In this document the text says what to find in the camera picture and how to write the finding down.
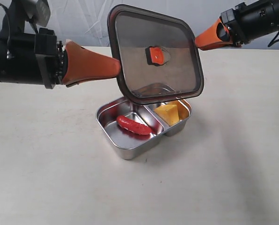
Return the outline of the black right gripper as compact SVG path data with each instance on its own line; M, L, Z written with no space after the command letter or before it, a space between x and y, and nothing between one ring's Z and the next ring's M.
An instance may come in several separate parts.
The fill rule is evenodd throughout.
M244 2L221 13L206 31L195 37L200 50L248 44L252 40L276 32L269 44L279 42L279 0Z

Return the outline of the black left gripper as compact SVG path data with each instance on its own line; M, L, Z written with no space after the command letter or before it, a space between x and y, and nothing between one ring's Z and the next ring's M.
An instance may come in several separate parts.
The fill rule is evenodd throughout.
M113 79L121 70L119 60L85 49L74 41L66 41L63 51L62 41L47 28L40 28L35 35L34 53L46 89Z

